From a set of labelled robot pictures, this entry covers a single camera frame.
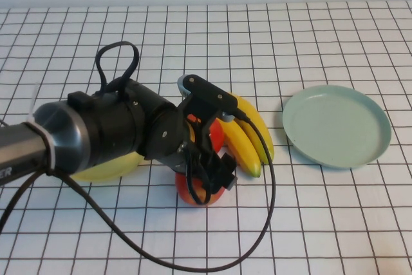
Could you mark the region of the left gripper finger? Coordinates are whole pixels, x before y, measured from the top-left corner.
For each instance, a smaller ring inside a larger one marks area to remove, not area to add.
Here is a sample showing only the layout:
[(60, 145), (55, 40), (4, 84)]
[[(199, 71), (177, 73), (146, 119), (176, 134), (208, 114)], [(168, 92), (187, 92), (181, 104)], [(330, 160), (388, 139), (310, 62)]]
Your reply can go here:
[(201, 180), (203, 182), (202, 187), (212, 196), (221, 196), (223, 194), (223, 187), (221, 185), (221, 178), (219, 173), (204, 172), (202, 173)]
[(222, 186), (226, 190), (231, 190), (233, 185), (236, 183), (236, 176), (234, 172), (236, 170), (237, 162), (236, 160), (230, 155), (223, 155), (221, 158), (223, 164), (223, 172), (222, 172)]

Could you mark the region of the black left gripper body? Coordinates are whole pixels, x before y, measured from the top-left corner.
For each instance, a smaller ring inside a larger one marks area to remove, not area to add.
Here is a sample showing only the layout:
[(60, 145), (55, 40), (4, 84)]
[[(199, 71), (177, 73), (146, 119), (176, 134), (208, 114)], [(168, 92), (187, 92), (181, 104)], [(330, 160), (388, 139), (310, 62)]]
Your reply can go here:
[(184, 168), (175, 174), (175, 186), (178, 192), (206, 192), (202, 187), (202, 173), (217, 172), (222, 177), (222, 156), (218, 152), (223, 146), (223, 129), (217, 119), (208, 129), (195, 119), (189, 119), (187, 125), (189, 141), (182, 148)]

